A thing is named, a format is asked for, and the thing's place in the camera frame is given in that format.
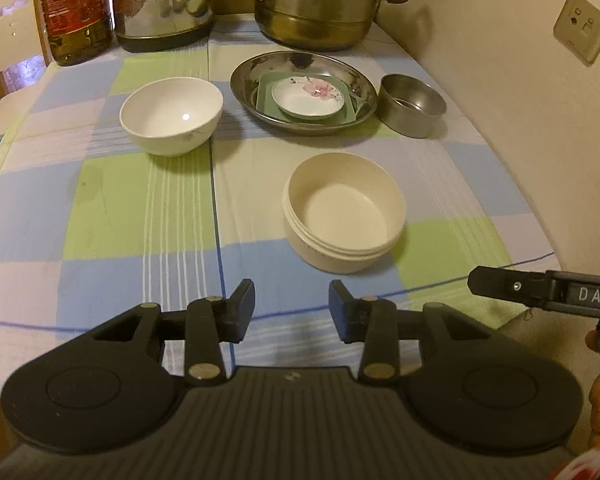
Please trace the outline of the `stainless steel kettle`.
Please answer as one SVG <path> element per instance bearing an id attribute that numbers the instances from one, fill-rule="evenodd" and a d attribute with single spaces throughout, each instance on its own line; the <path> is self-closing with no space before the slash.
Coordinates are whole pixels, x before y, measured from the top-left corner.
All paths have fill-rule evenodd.
<path id="1" fill-rule="evenodd" d="M 114 34 L 129 52 L 188 46 L 208 36 L 214 13 L 210 0 L 111 0 Z"/>

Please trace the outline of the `green rectangular tray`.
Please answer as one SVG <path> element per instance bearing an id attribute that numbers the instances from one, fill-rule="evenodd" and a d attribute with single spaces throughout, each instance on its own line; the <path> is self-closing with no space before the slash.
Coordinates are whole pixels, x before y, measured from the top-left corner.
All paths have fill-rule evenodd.
<path id="1" fill-rule="evenodd" d="M 290 76 L 314 76 L 328 80 L 342 92 L 342 95 L 344 97 L 344 105 L 342 110 L 340 110 L 340 112 L 338 112 L 334 116 L 327 117 L 324 119 L 300 119 L 287 115 L 273 101 L 271 96 L 271 90 L 277 81 L 280 81 L 281 79 L 285 79 Z M 326 125 L 346 124 L 347 122 L 352 122 L 352 120 L 356 117 L 352 99 L 349 96 L 349 89 L 347 85 L 340 79 L 321 74 L 300 74 L 291 72 L 271 72 L 265 74 L 260 78 L 259 89 L 257 92 L 256 110 L 264 113 L 265 115 L 275 117 L 280 120 L 286 120 L 286 122 L 318 122 L 319 124 Z"/>

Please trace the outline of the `plaid pastel tablecloth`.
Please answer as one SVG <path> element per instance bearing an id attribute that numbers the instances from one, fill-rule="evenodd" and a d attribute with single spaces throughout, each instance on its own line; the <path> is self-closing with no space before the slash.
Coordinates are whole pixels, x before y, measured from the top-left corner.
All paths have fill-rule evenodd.
<path id="1" fill-rule="evenodd" d="M 557 266 L 539 221 L 455 105 L 430 140 L 370 118 L 336 136 L 300 138 L 258 122 L 230 75 L 271 51 L 251 18 L 224 18 L 193 46 L 162 53 L 114 49 L 47 67 L 32 100 L 0 105 L 0 391 L 40 354 L 143 301 L 180 310 L 243 278 L 257 305 L 228 365 L 355 366 L 327 307 L 330 277 L 286 241 L 282 193 L 294 167 L 345 151 L 388 171 L 406 201 L 406 237 L 344 282 L 355 295 L 404 308 L 442 301 L 492 327 L 519 313 L 472 298 L 476 266 Z M 224 110 L 211 140 L 179 158 L 136 148 L 119 122 L 125 98 L 169 76 L 212 81 Z"/>

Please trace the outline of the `beige wall socket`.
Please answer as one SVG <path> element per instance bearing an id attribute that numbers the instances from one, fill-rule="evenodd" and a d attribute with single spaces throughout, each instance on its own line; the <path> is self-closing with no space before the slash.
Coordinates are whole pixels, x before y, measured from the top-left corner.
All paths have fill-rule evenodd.
<path id="1" fill-rule="evenodd" d="M 591 66 L 600 54 L 600 9 L 588 0 L 566 0 L 553 35 L 585 65 Z"/>

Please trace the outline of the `white wooden chair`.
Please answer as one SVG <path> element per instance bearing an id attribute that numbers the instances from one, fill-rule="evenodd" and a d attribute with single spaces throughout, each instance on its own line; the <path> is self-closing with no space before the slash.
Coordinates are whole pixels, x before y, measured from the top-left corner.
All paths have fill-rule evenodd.
<path id="1" fill-rule="evenodd" d="M 0 98 L 35 84 L 50 62 L 40 0 L 0 0 Z"/>

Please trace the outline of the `small floral saucer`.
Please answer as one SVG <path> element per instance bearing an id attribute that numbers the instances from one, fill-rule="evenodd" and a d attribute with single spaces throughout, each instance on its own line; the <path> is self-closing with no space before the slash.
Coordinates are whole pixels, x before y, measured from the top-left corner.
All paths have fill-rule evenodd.
<path id="1" fill-rule="evenodd" d="M 332 117 L 344 105 L 342 92 L 331 82 L 314 76 L 290 76 L 277 81 L 271 96 L 287 115 L 300 119 Z"/>

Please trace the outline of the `large steel plate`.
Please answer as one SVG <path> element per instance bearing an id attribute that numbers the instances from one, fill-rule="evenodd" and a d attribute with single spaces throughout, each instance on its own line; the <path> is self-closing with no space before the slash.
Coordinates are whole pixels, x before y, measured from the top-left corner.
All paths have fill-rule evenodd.
<path id="1" fill-rule="evenodd" d="M 254 118 L 299 136 L 327 136 L 365 122 L 377 92 L 353 66 L 316 53 L 277 50 L 240 63 L 230 90 Z"/>

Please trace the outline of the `cream plastic bowl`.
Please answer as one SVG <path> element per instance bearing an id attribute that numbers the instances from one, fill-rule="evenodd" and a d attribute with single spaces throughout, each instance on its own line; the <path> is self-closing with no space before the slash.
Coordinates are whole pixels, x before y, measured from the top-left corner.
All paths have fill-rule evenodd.
<path id="1" fill-rule="evenodd" d="M 346 152 L 317 154 L 285 183 L 284 228 L 306 263 L 332 274 L 363 271 L 388 254 L 403 234 L 404 196 L 371 160 Z"/>

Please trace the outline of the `white ceramic bowl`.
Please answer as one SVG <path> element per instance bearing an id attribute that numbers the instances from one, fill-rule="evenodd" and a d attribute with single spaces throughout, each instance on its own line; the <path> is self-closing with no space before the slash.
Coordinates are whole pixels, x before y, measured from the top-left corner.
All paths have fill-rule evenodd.
<path id="1" fill-rule="evenodd" d="M 185 155 L 206 143 L 220 121 L 222 92 L 209 81 L 171 77 L 144 84 L 123 102 L 122 128 L 144 152 Z"/>

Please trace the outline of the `small steel bowl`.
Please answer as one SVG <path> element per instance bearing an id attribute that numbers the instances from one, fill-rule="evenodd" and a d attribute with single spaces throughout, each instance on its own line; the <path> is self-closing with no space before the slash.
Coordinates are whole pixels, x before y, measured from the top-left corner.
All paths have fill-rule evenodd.
<path id="1" fill-rule="evenodd" d="M 376 116 L 401 136 L 429 138 L 447 109 L 444 97 L 426 82 L 402 74 L 381 78 Z"/>

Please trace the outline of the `cooking oil bottle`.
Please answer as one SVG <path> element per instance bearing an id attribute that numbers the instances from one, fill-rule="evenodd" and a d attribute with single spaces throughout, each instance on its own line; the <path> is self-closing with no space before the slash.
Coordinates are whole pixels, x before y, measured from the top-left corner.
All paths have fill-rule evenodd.
<path id="1" fill-rule="evenodd" d="M 112 41 L 108 0 L 41 0 L 47 40 L 60 66 L 105 52 Z"/>

